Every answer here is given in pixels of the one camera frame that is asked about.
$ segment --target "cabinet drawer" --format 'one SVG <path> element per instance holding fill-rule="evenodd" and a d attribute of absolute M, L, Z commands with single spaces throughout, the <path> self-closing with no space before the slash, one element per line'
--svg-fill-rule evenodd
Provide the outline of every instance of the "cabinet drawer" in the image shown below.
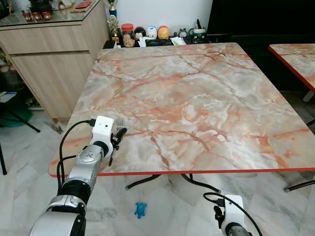
<path fill-rule="evenodd" d="M 0 31 L 0 42 L 9 54 L 88 50 L 80 25 Z"/>

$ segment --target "cable connector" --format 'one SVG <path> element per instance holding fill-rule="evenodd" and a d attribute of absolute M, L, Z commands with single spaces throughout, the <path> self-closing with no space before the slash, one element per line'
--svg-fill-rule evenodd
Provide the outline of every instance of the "cable connector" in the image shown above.
<path fill-rule="evenodd" d="M 212 200 L 213 203 L 217 204 L 220 207 L 225 207 L 225 200 L 223 198 L 218 198 L 216 200 Z"/>
<path fill-rule="evenodd" d="M 95 122 L 96 122 L 96 119 L 90 119 L 89 120 L 89 124 L 91 127 L 94 127 L 95 126 Z"/>

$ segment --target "red jar lid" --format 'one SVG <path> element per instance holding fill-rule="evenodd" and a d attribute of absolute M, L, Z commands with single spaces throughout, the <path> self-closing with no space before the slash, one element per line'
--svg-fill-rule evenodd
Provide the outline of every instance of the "red jar lid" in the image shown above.
<path fill-rule="evenodd" d="M 122 30 L 123 31 L 132 31 L 133 30 L 133 24 L 123 24 Z"/>

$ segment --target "white wall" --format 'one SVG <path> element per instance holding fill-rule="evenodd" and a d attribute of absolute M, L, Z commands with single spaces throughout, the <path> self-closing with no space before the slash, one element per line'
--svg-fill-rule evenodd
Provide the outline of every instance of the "white wall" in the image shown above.
<path fill-rule="evenodd" d="M 172 35 L 180 28 L 189 30 L 196 25 L 197 18 L 207 28 L 211 5 L 212 0 L 119 0 L 117 18 L 119 27 L 125 23 L 144 28 L 166 25 Z"/>

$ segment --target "paper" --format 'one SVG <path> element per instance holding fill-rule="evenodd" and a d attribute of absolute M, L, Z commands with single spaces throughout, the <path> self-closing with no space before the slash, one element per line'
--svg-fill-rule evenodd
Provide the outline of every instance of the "paper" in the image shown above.
<path fill-rule="evenodd" d="M 140 37 L 140 39 L 139 39 L 139 46 L 141 47 L 141 48 L 145 48 L 145 47 L 147 47 L 147 44 L 146 44 L 146 39 L 153 39 L 153 38 L 149 38 L 149 37 Z"/>
<path fill-rule="evenodd" d="M 16 95 L 16 92 L 2 92 L 0 93 L 0 102 L 5 103 Z"/>
<path fill-rule="evenodd" d="M 177 45 L 186 45 L 185 41 L 181 37 L 174 37 L 171 38 L 172 43 L 177 46 Z"/>

